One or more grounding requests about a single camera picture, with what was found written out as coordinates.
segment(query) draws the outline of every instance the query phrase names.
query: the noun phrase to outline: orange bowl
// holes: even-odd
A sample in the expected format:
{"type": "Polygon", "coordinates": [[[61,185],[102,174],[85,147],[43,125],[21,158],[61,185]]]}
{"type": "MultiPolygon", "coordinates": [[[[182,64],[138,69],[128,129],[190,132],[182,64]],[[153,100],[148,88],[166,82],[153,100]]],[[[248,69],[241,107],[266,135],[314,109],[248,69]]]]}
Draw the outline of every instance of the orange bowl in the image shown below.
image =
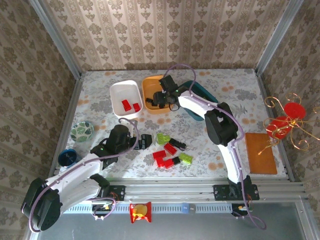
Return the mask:
{"type": "Polygon", "coordinates": [[[146,99],[153,99],[155,92],[161,92],[162,87],[159,80],[162,79],[163,75],[148,76],[142,81],[142,94],[143,101],[146,110],[150,114],[166,114],[170,112],[169,105],[166,104],[164,108],[159,108],[158,106],[152,106],[151,103],[146,102],[146,99]]]}

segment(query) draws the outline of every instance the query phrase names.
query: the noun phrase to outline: white bowl with red blocks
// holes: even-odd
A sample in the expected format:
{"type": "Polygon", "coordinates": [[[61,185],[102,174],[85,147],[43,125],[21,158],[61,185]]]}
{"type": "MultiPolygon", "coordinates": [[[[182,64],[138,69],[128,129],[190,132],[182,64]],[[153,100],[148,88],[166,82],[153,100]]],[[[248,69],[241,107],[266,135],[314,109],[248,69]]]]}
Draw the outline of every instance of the white bowl with red blocks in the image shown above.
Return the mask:
{"type": "Polygon", "coordinates": [[[110,87],[110,98],[113,113],[118,118],[137,118],[144,106],[138,84],[133,80],[113,84],[110,87]]]}

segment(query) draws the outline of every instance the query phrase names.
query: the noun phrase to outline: blue cup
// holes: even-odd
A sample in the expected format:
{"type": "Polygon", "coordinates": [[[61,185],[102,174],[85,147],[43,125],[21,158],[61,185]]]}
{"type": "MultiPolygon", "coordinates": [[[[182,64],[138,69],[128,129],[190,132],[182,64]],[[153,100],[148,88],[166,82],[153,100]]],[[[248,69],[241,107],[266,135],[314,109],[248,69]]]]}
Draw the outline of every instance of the blue cup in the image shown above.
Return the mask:
{"type": "Polygon", "coordinates": [[[80,160],[77,152],[71,148],[63,150],[58,156],[58,164],[64,168],[70,168],[80,160]]]}

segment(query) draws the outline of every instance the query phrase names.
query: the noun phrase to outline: white bowl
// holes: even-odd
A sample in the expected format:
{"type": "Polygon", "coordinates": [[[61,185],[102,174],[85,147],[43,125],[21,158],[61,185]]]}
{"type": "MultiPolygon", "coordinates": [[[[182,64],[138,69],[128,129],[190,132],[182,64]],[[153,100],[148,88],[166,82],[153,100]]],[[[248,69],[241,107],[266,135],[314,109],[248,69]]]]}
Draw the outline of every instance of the white bowl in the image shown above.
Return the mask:
{"type": "Polygon", "coordinates": [[[118,118],[137,118],[144,107],[138,84],[133,80],[126,80],[113,84],[110,87],[110,97],[113,113],[118,118]],[[125,111],[125,108],[122,104],[123,100],[128,100],[131,110],[125,111]],[[134,108],[135,103],[138,103],[140,106],[140,110],[137,112],[134,108]]]}

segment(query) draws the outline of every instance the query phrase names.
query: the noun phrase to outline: red disc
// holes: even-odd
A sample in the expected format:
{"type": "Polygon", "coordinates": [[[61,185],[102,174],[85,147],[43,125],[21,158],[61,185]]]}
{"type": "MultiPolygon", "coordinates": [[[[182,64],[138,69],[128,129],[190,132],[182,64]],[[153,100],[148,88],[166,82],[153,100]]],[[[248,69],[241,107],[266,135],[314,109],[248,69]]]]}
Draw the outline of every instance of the red disc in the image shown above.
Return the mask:
{"type": "Polygon", "coordinates": [[[303,119],[306,116],[306,109],[296,102],[289,102],[284,106],[284,112],[291,119],[303,119]]]}
{"type": "Polygon", "coordinates": [[[272,120],[272,122],[270,122],[269,125],[266,127],[266,130],[267,130],[266,133],[271,138],[274,138],[275,136],[278,139],[283,139],[292,129],[292,127],[289,126],[289,124],[286,122],[287,120],[288,120],[287,116],[278,116],[276,120],[272,120]],[[274,134],[274,136],[272,135],[274,130],[276,130],[277,128],[279,129],[279,128],[285,127],[285,126],[287,127],[282,129],[281,132],[274,134]]]}

